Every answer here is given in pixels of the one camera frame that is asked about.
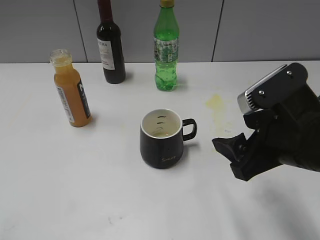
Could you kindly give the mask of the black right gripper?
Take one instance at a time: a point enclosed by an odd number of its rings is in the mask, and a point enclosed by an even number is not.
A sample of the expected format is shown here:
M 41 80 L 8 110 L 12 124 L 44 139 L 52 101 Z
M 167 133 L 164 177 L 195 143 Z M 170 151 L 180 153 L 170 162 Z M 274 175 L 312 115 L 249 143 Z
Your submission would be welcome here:
M 247 151 L 244 133 L 231 138 L 214 138 L 215 150 L 230 162 L 234 176 L 243 181 L 273 168 L 273 161 L 310 171 L 320 170 L 320 101 L 304 85 L 271 108 L 243 116 L 246 126 L 264 134 L 266 151 Z

